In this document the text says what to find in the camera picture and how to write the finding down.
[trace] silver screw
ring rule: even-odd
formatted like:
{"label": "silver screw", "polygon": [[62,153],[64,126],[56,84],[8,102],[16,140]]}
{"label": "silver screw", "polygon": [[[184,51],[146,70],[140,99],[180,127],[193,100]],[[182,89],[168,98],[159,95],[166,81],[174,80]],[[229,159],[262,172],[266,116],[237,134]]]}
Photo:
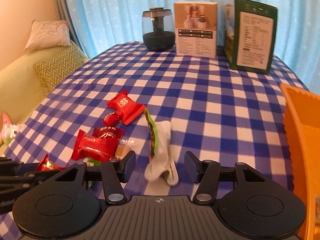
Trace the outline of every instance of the silver screw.
{"label": "silver screw", "polygon": [[196,199],[199,201],[209,201],[211,199],[211,196],[206,193],[201,193],[196,196]]}
{"label": "silver screw", "polygon": [[119,194],[119,193],[114,193],[114,194],[109,195],[108,199],[111,200],[111,201],[117,202],[117,201],[123,200],[124,196],[122,194]]}

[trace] orange plastic bin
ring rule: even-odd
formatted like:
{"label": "orange plastic bin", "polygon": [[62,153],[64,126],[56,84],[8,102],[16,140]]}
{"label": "orange plastic bin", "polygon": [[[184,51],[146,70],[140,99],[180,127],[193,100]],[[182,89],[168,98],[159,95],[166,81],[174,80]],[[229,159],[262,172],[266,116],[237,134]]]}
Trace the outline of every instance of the orange plastic bin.
{"label": "orange plastic bin", "polygon": [[292,160],[293,192],[304,202],[307,217],[299,232],[320,240],[320,96],[286,84],[284,129]]}

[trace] wall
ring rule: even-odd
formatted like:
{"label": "wall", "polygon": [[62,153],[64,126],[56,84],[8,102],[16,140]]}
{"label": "wall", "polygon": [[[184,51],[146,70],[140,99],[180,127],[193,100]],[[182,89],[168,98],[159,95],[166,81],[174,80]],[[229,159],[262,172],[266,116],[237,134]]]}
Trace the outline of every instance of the wall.
{"label": "wall", "polygon": [[57,20],[53,0],[0,0],[0,70],[24,54],[35,19]]}

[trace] red candy wrapper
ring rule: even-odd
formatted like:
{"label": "red candy wrapper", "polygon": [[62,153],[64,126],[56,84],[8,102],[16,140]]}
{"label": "red candy wrapper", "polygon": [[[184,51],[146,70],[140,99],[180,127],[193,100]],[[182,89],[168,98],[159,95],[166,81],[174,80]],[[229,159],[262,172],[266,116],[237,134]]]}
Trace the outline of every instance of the red candy wrapper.
{"label": "red candy wrapper", "polygon": [[144,105],[138,104],[129,98],[127,90],[122,90],[118,93],[107,103],[107,106],[122,113],[121,120],[125,125],[136,119],[146,108]]}
{"label": "red candy wrapper", "polygon": [[115,126],[119,122],[120,119],[121,119],[121,113],[113,112],[111,114],[106,115],[106,117],[103,119],[102,123],[108,127]]}
{"label": "red candy wrapper", "polygon": [[79,130],[71,159],[77,161],[88,157],[96,161],[106,162],[115,155],[118,141],[118,137],[96,138]]}
{"label": "red candy wrapper", "polygon": [[52,161],[50,161],[48,155],[46,154],[43,160],[39,163],[35,171],[53,171],[53,170],[62,171],[66,168],[68,168],[68,166],[60,167],[57,164],[54,164]]}
{"label": "red candy wrapper", "polygon": [[123,129],[106,126],[102,128],[94,128],[92,136],[98,137],[98,138],[117,137],[118,139],[120,139],[123,134],[124,134]]}

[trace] white pillow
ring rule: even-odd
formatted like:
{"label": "white pillow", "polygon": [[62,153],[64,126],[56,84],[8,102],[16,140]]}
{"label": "white pillow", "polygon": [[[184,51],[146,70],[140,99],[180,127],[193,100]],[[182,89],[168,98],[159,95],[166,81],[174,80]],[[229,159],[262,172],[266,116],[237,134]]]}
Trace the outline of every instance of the white pillow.
{"label": "white pillow", "polygon": [[25,51],[44,49],[55,46],[70,46],[67,21],[37,21],[31,26],[30,38]]}

